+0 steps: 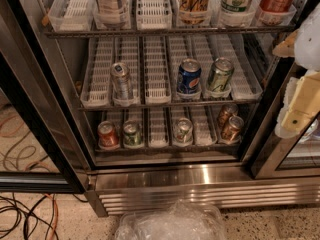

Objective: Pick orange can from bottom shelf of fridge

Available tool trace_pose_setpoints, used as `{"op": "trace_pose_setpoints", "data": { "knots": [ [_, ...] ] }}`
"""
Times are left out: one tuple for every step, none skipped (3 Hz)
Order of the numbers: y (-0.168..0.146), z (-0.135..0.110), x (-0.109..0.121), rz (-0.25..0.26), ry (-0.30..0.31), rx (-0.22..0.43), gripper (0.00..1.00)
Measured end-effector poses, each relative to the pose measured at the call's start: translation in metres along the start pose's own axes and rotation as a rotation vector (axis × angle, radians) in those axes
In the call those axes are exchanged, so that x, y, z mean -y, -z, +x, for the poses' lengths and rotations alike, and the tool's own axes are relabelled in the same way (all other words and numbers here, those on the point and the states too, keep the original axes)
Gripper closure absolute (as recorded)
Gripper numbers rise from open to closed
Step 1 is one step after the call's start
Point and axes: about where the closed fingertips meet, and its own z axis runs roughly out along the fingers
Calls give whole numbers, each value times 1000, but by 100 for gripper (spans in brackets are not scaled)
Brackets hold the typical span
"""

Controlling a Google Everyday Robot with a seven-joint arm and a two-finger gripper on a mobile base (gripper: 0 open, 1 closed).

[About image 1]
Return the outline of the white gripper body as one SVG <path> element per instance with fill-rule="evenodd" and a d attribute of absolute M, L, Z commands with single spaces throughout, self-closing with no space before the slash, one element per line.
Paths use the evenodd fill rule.
<path fill-rule="evenodd" d="M 299 135 L 320 111 L 320 72 L 308 70 L 291 77 L 280 109 L 275 134 L 282 139 Z"/>

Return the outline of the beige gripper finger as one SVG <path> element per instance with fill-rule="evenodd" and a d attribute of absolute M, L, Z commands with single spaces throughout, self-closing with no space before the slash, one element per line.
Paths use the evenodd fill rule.
<path fill-rule="evenodd" d="M 288 131 L 300 133 L 319 110 L 320 72 L 311 72 L 297 81 L 281 126 Z"/>
<path fill-rule="evenodd" d="M 281 58 L 294 57 L 294 44 L 297 38 L 298 31 L 293 31 L 289 36 L 285 38 L 284 41 L 277 44 L 273 50 L 272 54 Z"/>

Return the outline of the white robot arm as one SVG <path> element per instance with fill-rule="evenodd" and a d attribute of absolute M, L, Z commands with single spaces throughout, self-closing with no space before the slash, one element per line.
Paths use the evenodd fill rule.
<path fill-rule="evenodd" d="M 299 79 L 291 77 L 285 88 L 275 134 L 288 139 L 300 134 L 320 111 L 320 4 L 272 53 L 293 57 L 307 70 Z"/>

